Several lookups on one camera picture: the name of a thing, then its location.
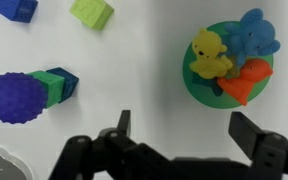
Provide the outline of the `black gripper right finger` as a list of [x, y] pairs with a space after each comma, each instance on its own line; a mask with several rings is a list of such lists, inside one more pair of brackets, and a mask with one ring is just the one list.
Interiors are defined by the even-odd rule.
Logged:
[[252, 161], [244, 180], [282, 180], [288, 175], [288, 139], [262, 130], [242, 112], [232, 112], [229, 135]]

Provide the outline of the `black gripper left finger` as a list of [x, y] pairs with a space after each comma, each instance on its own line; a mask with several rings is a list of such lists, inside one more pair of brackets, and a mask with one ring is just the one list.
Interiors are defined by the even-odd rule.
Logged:
[[146, 144], [130, 139], [131, 111], [121, 112], [116, 127], [95, 140], [73, 136], [66, 141], [48, 180], [93, 180], [106, 171], [114, 180], [171, 180], [171, 163]]

